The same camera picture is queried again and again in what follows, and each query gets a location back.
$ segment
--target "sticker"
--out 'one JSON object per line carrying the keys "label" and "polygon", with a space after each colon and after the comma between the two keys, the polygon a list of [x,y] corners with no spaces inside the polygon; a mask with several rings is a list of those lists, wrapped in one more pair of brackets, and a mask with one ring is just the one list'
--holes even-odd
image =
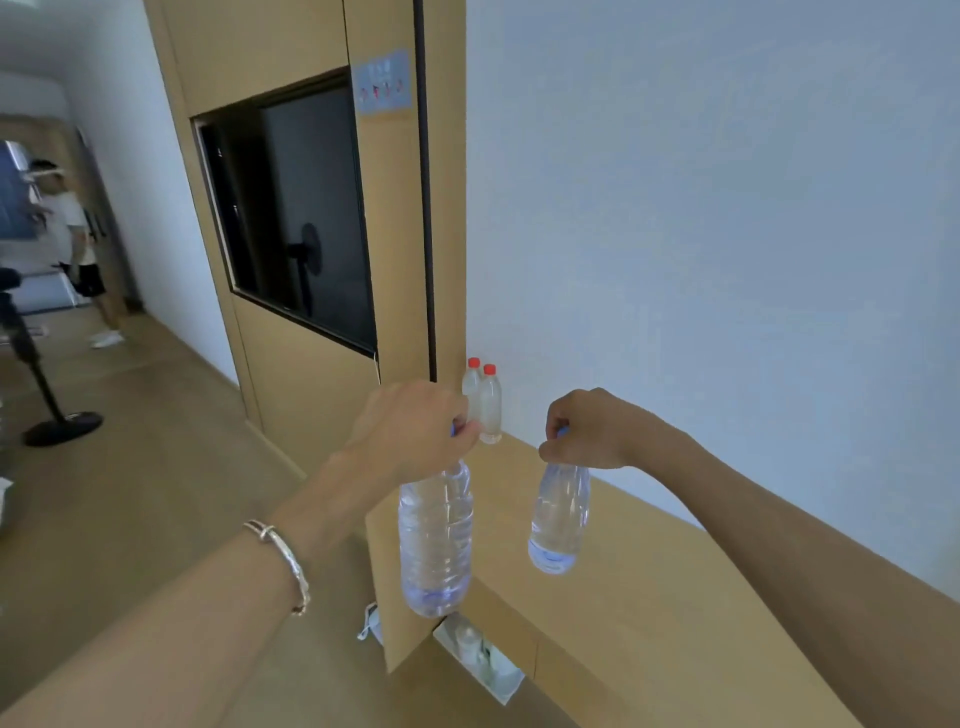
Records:
{"label": "sticker", "polygon": [[394,51],[389,56],[358,63],[350,72],[353,105],[361,116],[413,106],[407,51]]}

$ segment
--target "white sneaker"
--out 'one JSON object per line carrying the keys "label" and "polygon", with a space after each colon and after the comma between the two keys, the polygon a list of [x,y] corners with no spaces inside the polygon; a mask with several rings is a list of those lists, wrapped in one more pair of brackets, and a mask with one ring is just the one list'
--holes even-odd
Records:
{"label": "white sneaker", "polygon": [[108,331],[103,336],[96,338],[90,346],[93,349],[106,349],[115,347],[117,344],[123,344],[127,339],[119,331]]}

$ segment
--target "black shorts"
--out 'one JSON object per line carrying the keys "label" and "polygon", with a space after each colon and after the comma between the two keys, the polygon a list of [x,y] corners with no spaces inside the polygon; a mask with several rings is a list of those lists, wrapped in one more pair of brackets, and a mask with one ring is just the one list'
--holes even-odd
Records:
{"label": "black shorts", "polygon": [[[70,265],[61,263],[60,267],[70,278]],[[80,266],[80,281],[74,282],[71,280],[70,283],[73,284],[73,290],[89,299],[95,299],[97,296],[103,296],[107,293],[107,289],[104,288],[104,281],[100,278],[100,266],[96,263]]]}

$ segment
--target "white t-shirt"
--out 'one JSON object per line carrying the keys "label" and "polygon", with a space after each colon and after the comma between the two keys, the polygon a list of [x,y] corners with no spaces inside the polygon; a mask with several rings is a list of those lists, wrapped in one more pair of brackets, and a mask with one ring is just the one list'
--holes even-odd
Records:
{"label": "white t-shirt", "polygon": [[[45,242],[53,248],[61,263],[69,264],[73,258],[73,235],[70,233],[70,228],[83,228],[89,232],[84,209],[73,192],[41,195],[40,204],[50,210],[45,215],[47,223],[47,231],[43,236]],[[97,262],[97,256],[93,253],[93,246],[88,242],[80,264],[92,265],[95,262]]]}

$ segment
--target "forearm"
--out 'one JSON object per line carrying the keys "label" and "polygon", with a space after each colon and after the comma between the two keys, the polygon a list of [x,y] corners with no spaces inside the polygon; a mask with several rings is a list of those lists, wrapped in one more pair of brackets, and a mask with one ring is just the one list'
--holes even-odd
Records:
{"label": "forearm", "polygon": [[[370,483],[382,477],[351,454],[335,455],[271,517],[308,578],[371,506],[356,494],[378,492]],[[240,525],[0,717],[0,728],[216,724],[300,602],[277,549]]]}
{"label": "forearm", "polygon": [[653,473],[867,728],[960,725],[960,605],[673,430]]}
{"label": "forearm", "polygon": [[86,246],[88,246],[89,240],[86,236],[86,231],[82,231],[77,228],[71,228],[70,233],[71,237],[71,246],[70,246],[70,265],[73,268],[78,267],[84,260],[86,255]]}

